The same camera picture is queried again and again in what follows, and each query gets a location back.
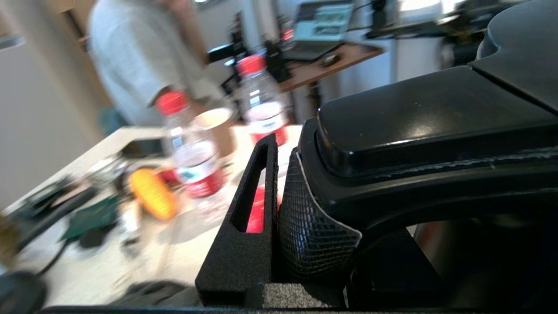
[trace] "red bottle cap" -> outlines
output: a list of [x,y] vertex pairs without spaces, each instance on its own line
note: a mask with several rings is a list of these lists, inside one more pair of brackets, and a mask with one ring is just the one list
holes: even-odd
[[238,72],[242,76],[256,74],[265,68],[266,60],[262,55],[251,55],[238,63]]
[[170,116],[188,108],[190,99],[184,92],[170,92],[157,99],[157,109],[163,116]]

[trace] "textured black surface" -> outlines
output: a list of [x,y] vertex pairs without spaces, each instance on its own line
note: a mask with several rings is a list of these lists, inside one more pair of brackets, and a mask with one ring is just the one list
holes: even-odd
[[345,308],[343,291],[300,283],[266,283],[249,289],[246,308]]
[[250,310],[246,308],[175,308],[175,309],[145,309],[145,308],[115,308],[115,307],[51,307],[39,312],[40,314],[536,314],[553,313],[553,311],[451,311],[433,310],[429,308],[410,311],[332,311],[332,310]]
[[[247,234],[254,195],[264,168],[264,230],[261,234]],[[272,217],[276,211],[277,142],[272,134],[256,144],[225,220],[196,277],[196,288],[205,306],[242,306],[246,289],[272,281]]]
[[473,69],[510,91],[558,113],[558,1],[532,0],[490,22]]
[[407,229],[382,237],[363,255],[347,287],[351,309],[442,306],[443,282]]
[[280,247],[289,274],[334,281],[331,275],[347,265],[361,237],[320,209],[293,150],[279,213]]

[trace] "person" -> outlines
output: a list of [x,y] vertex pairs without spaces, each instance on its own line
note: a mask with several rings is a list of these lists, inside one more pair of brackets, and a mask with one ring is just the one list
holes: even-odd
[[200,113],[232,102],[204,73],[208,55],[191,0],[99,0],[89,20],[90,53],[118,112],[131,125],[161,126],[153,105],[184,90]]

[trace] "black cable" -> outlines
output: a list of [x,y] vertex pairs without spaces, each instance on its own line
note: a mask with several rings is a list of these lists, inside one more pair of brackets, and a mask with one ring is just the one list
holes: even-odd
[[299,65],[297,65],[297,66],[293,66],[292,68],[288,68],[288,69],[289,69],[289,70],[294,70],[294,69],[296,69],[296,68],[300,68],[301,66],[305,66],[305,65],[308,65],[308,64],[309,64],[309,63],[302,63],[302,64],[299,64]]
[[361,30],[369,30],[372,29],[374,26],[370,25],[370,26],[364,26],[364,27],[353,27],[353,28],[349,28],[347,29],[348,32],[351,31],[361,31]]
[[353,12],[356,12],[356,11],[358,11],[358,10],[364,8],[364,7],[368,7],[368,6],[371,6],[371,5],[372,5],[372,2],[369,2],[369,3],[367,3],[367,4],[363,4],[363,5],[361,5],[361,6],[358,6],[358,7],[354,8],[354,9],[353,9]]
[[70,243],[71,243],[70,240],[66,240],[64,244],[62,244],[62,247],[60,247],[60,250],[58,250],[58,253],[56,253],[53,259],[51,259],[50,262],[37,273],[38,277],[41,277],[44,274],[46,274],[46,272],[48,272],[54,266],[54,264],[56,264],[56,262],[60,259],[60,257],[62,257],[62,254],[66,251]]

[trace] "laptop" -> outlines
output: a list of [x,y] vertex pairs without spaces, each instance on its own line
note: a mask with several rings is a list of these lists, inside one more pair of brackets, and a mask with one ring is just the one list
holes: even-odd
[[300,5],[294,27],[295,46],[287,60],[314,61],[339,47],[353,14],[353,1],[323,1]]

